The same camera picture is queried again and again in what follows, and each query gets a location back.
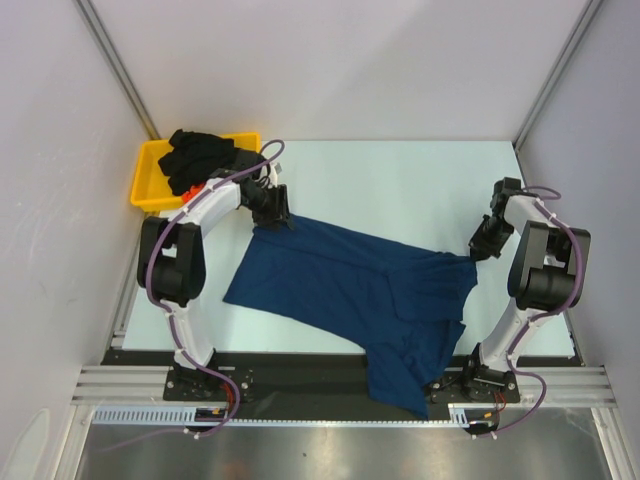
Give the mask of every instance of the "navy blue shirt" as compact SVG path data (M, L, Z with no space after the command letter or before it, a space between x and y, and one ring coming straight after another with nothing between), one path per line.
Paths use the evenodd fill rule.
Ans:
M374 400L426 418L422 387L449 364L476 285L469 257L432 252L295 216L255 228L224 298L357 343Z

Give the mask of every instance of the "gray wall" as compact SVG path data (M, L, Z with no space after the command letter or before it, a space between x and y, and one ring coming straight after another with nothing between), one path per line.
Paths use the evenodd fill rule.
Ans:
M45 478L79 368L106 342L145 138L73 2L5 0L0 12L0 471L48 408Z
M510 140L586 0L95 0L161 135Z
M640 448L640 3L605 4L525 143L533 183L560 189L561 218L593 235L575 328L609 373Z

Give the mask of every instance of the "purple cable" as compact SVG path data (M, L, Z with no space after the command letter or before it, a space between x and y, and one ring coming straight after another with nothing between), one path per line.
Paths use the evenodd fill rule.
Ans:
M555 190L552 190L551 188L547 188L547 187L529 187L529 189L534 189L534 188L535 189L539 189L539 190L546 190L546 191L549 191L549 192L555 192L555 193L557 193L557 198L562 197L562 195L560 195L559 192L556 192ZM551 317L553 315L558 315L560 313L563 313L563 312L565 312L566 310L568 310L571 307L571 304L573 303L573 301L578 296L578 292L580 291L580 288L582 287L582 282L584 280L584 270L585 270L585 268L584 268L584 263L582 261L582 250L580 249L580 244L578 243L578 239L576 238L574 233L571 231L571 229L569 227L567 227L564 223L559 221L556 218L555 214L553 214L549 210L547 210L547 208L545 208L545 206L541 202L536 202L534 206L536 207L536 209L540 213L542 213L545 217L547 217L548 220L553 225L555 225L556 227L560 228L567 235L567 237L569 237L569 240L571 241L571 245L573 246L573 250L574 250L574 252L576 254L576 278L575 278L575 281L573 282L573 288L571 290L571 293L569 294L569 296L567 297L565 302L562 305L560 305L558 308L555 308L554 310L551 310L550 312L539 313L539 314L534 315L533 317L531 317L529 319L529 323L527 325L525 325L522 330L520 330L518 335L516 335L516 337L513 339L513 342L511 343L511 346L507 350L507 364L509 365L509 368L511 369L511 371L513 373L515 373L516 375L535 378L536 380L538 380L540 382L540 385L542 386L542 392L540 392L540 397L538 397L538 400L536 401L536 403L533 405L533 407L531 407L531 409L527 413L525 413L522 417L520 417L518 420L514 421L513 423L510 423L509 425L505 425L504 427L498 428L497 430L492 432L493 434L496 434L496 433L499 433L499 432L506 432L506 431L511 430L512 428L520 425L527 418L529 418L531 415L533 415L540 408L540 406L542 405L542 402L544 402L544 399L547 396L547 382L544 381L544 378L542 378L540 375L538 375L537 373L534 373L534 372L523 372L522 370L518 370L509 357L511 355L513 355L513 352L515 351L516 347L518 346L518 344L520 343L522 338L526 335L526 333L529 331L529 329L531 328L531 325L533 323L539 321L542 318ZM483 435L479 435L479 437L481 437L481 438L490 437L490 436L493 436L492 433L486 433L486 434L483 434Z
M195 207L198 203L200 203L202 200L204 200L206 197L208 197L211 193L213 193L215 190L217 190L221 186L223 186L223 185L225 185L225 184L227 184L229 182L232 182L233 180L236 180L238 178L245 177L245 176L249 175L250 173L253 173L253 172L257 171L257 170L260 170L262 167L265 167L269 163L273 162L284 151L284 142L282 140L270 140L269 142L265 143L263 145L263 147L260 149L260 155L262 155L264 153L264 151L268 147L270 147L271 145L273 145L275 143L280 145L280 149L275 154L273 154L271 157L269 157L268 159L264 160L263 162L260 162L260 163L258 163L256 165L254 165L253 167L247 168L246 170L242 170L241 172L234 173L233 175L229 175L228 177L226 177L225 179L223 179L219 183L216 183L215 185L213 185L211 187L211 189L208 189L208 188L203 189L203 191L200 192L199 195L197 195L189 203L187 203L184 207L182 207L182 211L180 213L178 213L171 220L171 222L169 222L167 227L162 231L162 233L158 237L158 241L156 242L155 246L153 247L153 251L151 252L151 256L149 257L149 265L147 266L147 272L146 272L146 275L145 275L145 288L147 290L147 298L149 299L149 301L152 304L156 305L157 307L161 308L162 310L164 310L166 313L169 314L169 327L170 327L170 330L171 330L171 336L173 337L173 341L176 344L176 346L178 347L178 350L182 350L182 352L181 352L182 356L191 365L193 365L196 369L225 381L233 389L235 402L233 404L233 408L232 408L231 412L229 412L227 417L224 418L218 425L216 425L215 427L207 430L206 432L202 432L202 433L198 434L199 438L209 437L209 436L217 433L220 430L221 427L223 427L227 422L229 422L235 416L236 412L238 411L238 407L240 406L240 390L238 389L238 386L235 384L235 382L233 380L231 380L229 377L227 377L226 375L223 375L222 373L216 372L215 370L211 370L210 368L207 368L204 365L200 365L184 349L184 345L182 344L182 342L180 341L180 338L178 337L178 332L177 332L176 326L175 326L175 317L171 313L172 312L171 307L169 307L168 305L165 305L164 303L160 302L159 300L156 300L154 298L154 296L153 296L153 291L152 291L152 288L151 288L151 285L153 283L153 280L152 280L153 268L155 267L156 260L158 259L158 255L160 254L160 250L162 249L162 245L167 240L167 237L169 236L169 233L171 232L173 227L175 227L175 225L186 216L187 213L185 212L185 209L187 211L191 210L193 207ZM136 443L136 442L138 442L140 440L145 440L147 438L155 437L156 435L163 435L165 433L183 433L183 432L184 432L183 429L177 429L177 428L166 428L166 429L163 429L163 430L157 430L155 432L150 432L150 433L147 433L145 435L141 435L139 437L132 438L130 440L126 440L124 442L117 443L116 445L112 445L110 447L107 447L107 448L104 448L104 449L100 449L100 452L109 452L109 451L112 451L112 450L116 450L118 448L125 447L125 446L131 445L133 443Z

